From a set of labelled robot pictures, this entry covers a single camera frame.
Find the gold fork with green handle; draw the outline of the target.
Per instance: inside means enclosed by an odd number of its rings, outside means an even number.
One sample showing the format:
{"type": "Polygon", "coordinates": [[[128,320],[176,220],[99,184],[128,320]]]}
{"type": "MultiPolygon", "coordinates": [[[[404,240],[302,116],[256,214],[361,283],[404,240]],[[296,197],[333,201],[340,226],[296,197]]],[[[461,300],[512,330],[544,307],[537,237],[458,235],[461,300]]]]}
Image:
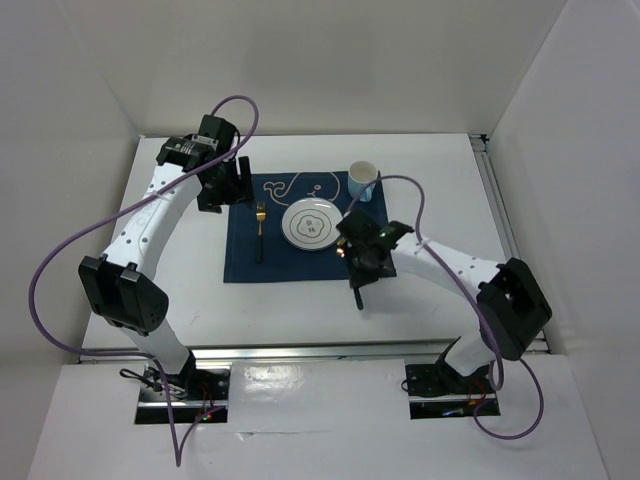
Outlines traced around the gold fork with green handle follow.
{"type": "Polygon", "coordinates": [[[264,201],[256,203],[256,220],[258,222],[258,232],[256,240],[256,262],[263,261],[263,223],[266,220],[266,204],[264,201]]]}

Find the white plate with teal rim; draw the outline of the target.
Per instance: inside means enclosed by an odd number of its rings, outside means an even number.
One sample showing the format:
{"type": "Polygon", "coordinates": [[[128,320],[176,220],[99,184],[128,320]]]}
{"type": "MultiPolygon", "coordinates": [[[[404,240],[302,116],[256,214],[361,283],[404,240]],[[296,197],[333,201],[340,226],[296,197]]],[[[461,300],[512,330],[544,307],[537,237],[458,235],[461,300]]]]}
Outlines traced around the white plate with teal rim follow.
{"type": "Polygon", "coordinates": [[[336,243],[339,208],[326,199],[306,198],[291,204],[281,220],[281,231],[292,246],[304,251],[324,250],[336,243]]]}

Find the light blue ceramic mug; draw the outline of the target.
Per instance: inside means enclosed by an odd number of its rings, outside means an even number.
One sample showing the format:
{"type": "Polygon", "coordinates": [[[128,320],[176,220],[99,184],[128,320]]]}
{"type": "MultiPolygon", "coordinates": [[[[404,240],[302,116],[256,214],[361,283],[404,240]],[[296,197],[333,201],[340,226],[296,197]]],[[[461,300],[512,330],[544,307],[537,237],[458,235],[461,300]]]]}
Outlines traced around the light blue ceramic mug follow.
{"type": "Polygon", "coordinates": [[[370,162],[357,161],[348,170],[347,187],[350,196],[360,202],[370,202],[378,178],[378,169],[370,162]]]}

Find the gold spoon with green handle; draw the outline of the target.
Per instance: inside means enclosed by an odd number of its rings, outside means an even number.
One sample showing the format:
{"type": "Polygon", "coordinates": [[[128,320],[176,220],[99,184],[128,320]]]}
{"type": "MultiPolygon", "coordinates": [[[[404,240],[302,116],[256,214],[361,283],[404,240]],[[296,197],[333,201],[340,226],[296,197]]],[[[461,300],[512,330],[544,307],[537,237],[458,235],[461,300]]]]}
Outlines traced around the gold spoon with green handle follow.
{"type": "Polygon", "coordinates": [[[356,307],[359,311],[363,311],[364,310],[364,302],[360,293],[360,289],[359,288],[354,288],[353,289],[353,294],[354,294],[354,299],[355,299],[355,303],[356,303],[356,307]]]}

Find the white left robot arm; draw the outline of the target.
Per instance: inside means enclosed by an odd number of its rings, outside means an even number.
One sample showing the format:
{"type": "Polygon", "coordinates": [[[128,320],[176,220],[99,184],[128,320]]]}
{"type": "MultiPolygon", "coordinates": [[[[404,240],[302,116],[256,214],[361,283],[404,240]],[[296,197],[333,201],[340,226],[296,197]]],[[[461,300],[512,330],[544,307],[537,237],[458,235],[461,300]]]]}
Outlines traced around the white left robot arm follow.
{"type": "Polygon", "coordinates": [[[189,397],[205,377],[171,328],[168,295],[154,282],[161,254],[186,208],[218,213],[254,199],[250,160],[232,151],[233,133],[171,137],[161,147],[143,198],[119,236],[79,276],[92,311],[125,333],[164,371],[163,389],[189,397]]]}

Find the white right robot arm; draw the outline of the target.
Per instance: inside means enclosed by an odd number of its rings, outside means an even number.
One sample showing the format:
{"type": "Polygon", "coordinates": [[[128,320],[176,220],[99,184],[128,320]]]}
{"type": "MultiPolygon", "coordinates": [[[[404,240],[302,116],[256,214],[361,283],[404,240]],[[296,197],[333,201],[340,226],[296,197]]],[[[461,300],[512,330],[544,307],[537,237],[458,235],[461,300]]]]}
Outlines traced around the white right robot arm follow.
{"type": "Polygon", "coordinates": [[[428,378],[433,396],[460,391],[491,364],[519,360],[552,317],[531,269],[520,259],[477,258],[401,222],[380,226],[359,210],[347,214],[337,230],[337,253],[346,264],[357,308],[364,307],[361,288],[390,271],[412,274],[470,301],[478,330],[440,354],[428,378]]]}

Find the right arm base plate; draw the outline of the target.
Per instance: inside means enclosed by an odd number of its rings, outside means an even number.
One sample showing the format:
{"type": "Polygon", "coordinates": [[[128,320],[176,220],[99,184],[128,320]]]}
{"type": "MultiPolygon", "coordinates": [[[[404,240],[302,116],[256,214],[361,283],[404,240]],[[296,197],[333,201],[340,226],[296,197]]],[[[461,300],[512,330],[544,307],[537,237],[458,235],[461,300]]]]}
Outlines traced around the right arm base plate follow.
{"type": "Polygon", "coordinates": [[[412,420],[453,419],[501,414],[494,388],[488,379],[489,367],[481,367],[470,380],[445,386],[436,379],[435,364],[408,364],[400,388],[408,395],[412,420]]]}

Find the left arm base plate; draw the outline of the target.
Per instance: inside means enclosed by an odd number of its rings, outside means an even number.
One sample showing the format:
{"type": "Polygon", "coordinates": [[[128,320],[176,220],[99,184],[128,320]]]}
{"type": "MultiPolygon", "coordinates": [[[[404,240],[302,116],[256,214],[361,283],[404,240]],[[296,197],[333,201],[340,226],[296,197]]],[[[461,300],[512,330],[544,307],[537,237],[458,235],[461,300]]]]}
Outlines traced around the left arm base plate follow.
{"type": "MultiPolygon", "coordinates": [[[[172,411],[176,424],[192,423],[198,415],[212,410],[202,423],[222,424],[228,421],[228,398],[231,377],[230,366],[208,369],[208,376],[199,380],[192,390],[169,385],[172,411]]],[[[121,369],[123,378],[140,383],[136,414],[136,425],[163,425],[169,423],[166,395],[159,373],[146,366],[142,374],[121,369]]]]}

